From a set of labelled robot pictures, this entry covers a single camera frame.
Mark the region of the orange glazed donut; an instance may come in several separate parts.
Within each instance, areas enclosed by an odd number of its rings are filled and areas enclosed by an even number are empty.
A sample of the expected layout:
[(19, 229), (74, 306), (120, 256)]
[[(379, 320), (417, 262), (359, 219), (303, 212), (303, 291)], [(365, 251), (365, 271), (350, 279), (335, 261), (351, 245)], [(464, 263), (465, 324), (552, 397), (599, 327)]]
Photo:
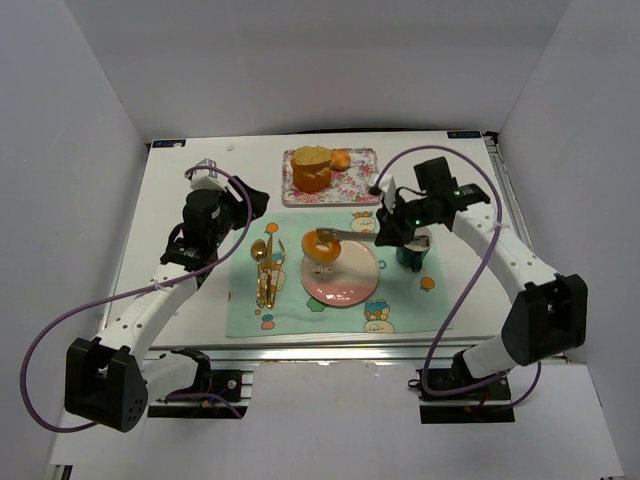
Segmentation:
[(320, 265), (335, 262), (341, 254), (341, 244), (335, 239), (322, 239), (316, 231), (307, 232), (301, 240), (305, 257)]

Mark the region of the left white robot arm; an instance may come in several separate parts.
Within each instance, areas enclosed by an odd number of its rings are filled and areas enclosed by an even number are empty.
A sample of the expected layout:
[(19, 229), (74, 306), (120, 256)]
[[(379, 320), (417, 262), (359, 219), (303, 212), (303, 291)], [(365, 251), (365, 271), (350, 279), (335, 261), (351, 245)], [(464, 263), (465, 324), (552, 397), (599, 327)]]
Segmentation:
[(209, 357), (178, 348), (160, 359), (145, 357), (171, 317), (206, 281), (226, 236), (245, 229), (267, 210), (269, 195), (233, 177), (227, 188), (189, 193), (182, 221), (172, 230), (149, 292), (93, 339), (76, 339), (67, 350), (64, 407), (67, 412), (120, 432), (134, 428), (147, 405), (172, 395), (211, 392)]

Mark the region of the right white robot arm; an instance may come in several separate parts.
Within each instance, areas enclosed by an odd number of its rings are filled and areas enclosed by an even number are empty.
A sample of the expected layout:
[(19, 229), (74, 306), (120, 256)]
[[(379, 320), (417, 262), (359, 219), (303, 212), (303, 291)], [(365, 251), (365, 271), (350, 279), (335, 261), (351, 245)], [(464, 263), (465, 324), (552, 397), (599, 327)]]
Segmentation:
[(392, 176), (381, 172), (369, 191), (381, 198), (377, 246), (406, 247), (420, 227), (442, 224), (481, 259), (506, 292), (511, 309), (498, 335), (457, 353), (441, 388), (421, 381), (434, 397), (468, 394), (527, 366), (582, 346), (586, 340), (588, 288), (577, 274), (562, 275), (541, 260), (504, 223), (497, 192), (459, 185), (445, 158), (414, 168), (416, 200), (402, 199)]

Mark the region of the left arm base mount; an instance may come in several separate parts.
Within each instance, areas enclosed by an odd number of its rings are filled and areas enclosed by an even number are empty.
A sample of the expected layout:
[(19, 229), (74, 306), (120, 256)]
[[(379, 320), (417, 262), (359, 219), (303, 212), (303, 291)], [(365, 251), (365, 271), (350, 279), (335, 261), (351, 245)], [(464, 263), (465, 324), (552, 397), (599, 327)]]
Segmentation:
[(240, 420), (248, 410), (253, 372), (216, 362), (201, 351), (163, 352), (145, 360), (141, 373), (150, 418)]

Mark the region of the metal food tongs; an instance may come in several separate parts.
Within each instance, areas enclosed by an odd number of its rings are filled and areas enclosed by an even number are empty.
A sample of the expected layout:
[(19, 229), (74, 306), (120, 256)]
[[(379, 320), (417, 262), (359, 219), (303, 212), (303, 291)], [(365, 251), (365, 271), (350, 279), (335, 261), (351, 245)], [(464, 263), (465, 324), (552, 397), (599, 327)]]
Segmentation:
[(427, 249), (431, 246), (429, 235), (414, 237), (411, 240), (402, 239), (395, 234), (383, 234), (375, 232), (353, 232), (346, 230), (338, 230), (334, 228), (317, 228), (315, 230), (318, 238), (321, 240), (337, 240), (337, 241), (359, 241), (365, 243), (373, 243), (375, 246), (390, 246)]

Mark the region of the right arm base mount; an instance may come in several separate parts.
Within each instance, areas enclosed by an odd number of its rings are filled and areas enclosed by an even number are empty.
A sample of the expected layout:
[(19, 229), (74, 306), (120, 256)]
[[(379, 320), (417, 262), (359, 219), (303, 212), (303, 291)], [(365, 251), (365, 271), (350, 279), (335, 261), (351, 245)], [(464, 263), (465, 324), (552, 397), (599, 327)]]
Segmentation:
[(423, 425), (462, 425), (513, 423), (515, 414), (511, 406), (511, 390), (506, 379), (480, 389), (453, 396), (434, 396), (427, 393), (421, 383), (418, 369), (407, 387), (418, 397), (420, 421)]

